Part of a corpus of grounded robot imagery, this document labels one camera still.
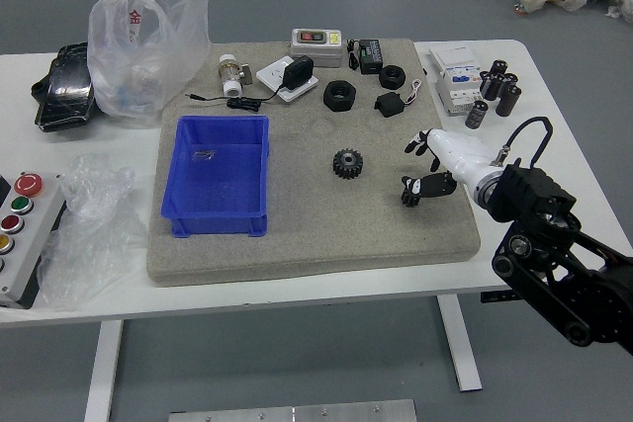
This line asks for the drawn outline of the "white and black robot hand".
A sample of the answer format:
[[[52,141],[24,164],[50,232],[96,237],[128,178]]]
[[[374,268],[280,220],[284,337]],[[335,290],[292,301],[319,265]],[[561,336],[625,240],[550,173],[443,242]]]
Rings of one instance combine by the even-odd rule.
[[[439,128],[420,131],[406,146],[405,153],[417,156],[430,152],[431,174],[422,178],[403,176],[401,202],[416,207],[421,199],[451,195],[464,185],[474,203],[487,206],[502,174],[493,164],[493,153],[476,137]]]

